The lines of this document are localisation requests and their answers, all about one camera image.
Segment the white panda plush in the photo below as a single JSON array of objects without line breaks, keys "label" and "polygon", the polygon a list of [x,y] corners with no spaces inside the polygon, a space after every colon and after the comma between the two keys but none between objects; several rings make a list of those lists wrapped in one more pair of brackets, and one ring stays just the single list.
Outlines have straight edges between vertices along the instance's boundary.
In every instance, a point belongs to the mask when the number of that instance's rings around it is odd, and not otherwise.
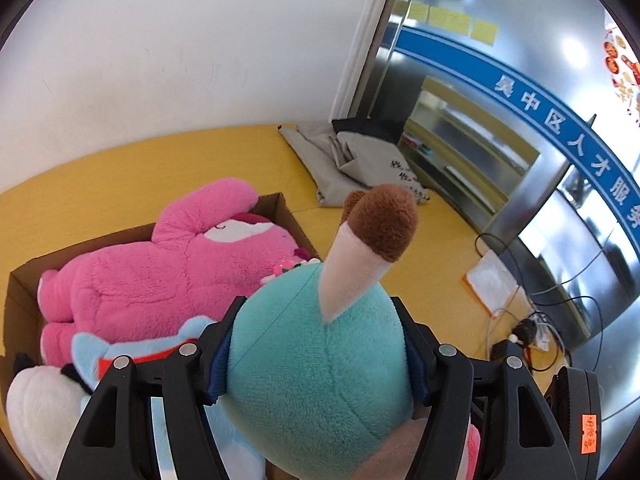
[{"label": "white panda plush", "polygon": [[54,479],[92,390],[74,364],[39,365],[17,353],[6,416],[17,448],[41,479]]}]

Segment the blue bear plush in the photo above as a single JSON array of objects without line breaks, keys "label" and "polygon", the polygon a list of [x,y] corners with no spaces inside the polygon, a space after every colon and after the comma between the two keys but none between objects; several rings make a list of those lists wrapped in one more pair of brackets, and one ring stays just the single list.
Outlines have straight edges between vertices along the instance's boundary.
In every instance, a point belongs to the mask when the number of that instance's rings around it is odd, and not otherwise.
[{"label": "blue bear plush", "polygon": [[[182,344],[198,340],[206,327],[213,322],[205,315],[198,315],[184,322],[178,332],[173,335],[140,341],[114,342],[114,344],[93,334],[78,333],[72,338],[72,362],[82,381],[91,390],[96,390],[111,362],[118,356],[130,356],[135,363],[163,358]],[[176,474],[170,455],[163,401],[154,399],[151,406],[160,475],[164,479],[173,479]],[[213,404],[206,406],[204,412],[228,476],[231,479],[265,478],[264,456],[257,453],[246,442],[239,431],[233,427],[222,408]]]}]

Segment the teal pink plush toy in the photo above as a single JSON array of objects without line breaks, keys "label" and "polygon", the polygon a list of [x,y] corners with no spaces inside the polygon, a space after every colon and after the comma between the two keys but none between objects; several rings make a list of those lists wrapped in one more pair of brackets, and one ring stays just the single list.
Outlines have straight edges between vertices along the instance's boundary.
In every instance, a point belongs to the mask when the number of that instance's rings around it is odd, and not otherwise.
[{"label": "teal pink plush toy", "polygon": [[326,258],[262,286],[234,320],[222,409],[296,478],[408,474],[435,362],[407,340],[381,281],[417,224],[405,188],[349,194]]}]

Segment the pink plush bear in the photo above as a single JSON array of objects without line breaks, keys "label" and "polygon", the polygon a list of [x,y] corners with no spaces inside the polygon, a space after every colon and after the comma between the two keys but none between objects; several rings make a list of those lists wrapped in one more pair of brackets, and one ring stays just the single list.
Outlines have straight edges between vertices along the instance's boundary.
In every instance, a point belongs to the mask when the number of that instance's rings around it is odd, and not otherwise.
[{"label": "pink plush bear", "polygon": [[111,344],[171,336],[194,316],[219,321],[237,296],[311,261],[287,229],[253,214],[259,195],[225,178],[168,205],[144,242],[85,252],[41,274],[43,361],[63,366],[72,339]]}]

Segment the grey canvas tote bag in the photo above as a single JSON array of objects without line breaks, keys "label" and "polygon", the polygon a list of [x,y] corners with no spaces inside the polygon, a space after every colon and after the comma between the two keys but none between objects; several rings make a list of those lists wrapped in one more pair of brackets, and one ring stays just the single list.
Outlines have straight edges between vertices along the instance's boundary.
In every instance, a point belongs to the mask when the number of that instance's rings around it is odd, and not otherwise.
[{"label": "grey canvas tote bag", "polygon": [[405,188],[419,204],[428,201],[426,189],[393,143],[351,131],[336,132],[322,122],[281,126],[279,133],[314,180],[322,207],[341,208],[349,193],[381,184]]}]

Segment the new year window decal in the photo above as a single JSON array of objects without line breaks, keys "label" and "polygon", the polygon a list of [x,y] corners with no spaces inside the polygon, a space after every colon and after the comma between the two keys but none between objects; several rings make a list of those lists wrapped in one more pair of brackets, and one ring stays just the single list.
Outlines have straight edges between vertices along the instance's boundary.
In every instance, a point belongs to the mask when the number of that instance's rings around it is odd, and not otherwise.
[{"label": "new year window decal", "polygon": [[616,98],[639,125],[639,60],[615,23],[610,23],[605,31],[603,50]]}]

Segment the yellow sticky notes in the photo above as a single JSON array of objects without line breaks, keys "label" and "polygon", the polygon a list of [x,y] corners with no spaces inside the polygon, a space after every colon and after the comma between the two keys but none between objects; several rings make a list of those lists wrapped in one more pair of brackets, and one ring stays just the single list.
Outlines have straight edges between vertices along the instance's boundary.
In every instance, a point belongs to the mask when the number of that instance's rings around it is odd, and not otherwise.
[{"label": "yellow sticky notes", "polygon": [[494,23],[472,18],[469,14],[441,6],[430,6],[420,2],[409,4],[406,18],[410,21],[429,24],[447,32],[470,37],[488,46],[495,44],[499,32],[499,27]]}]

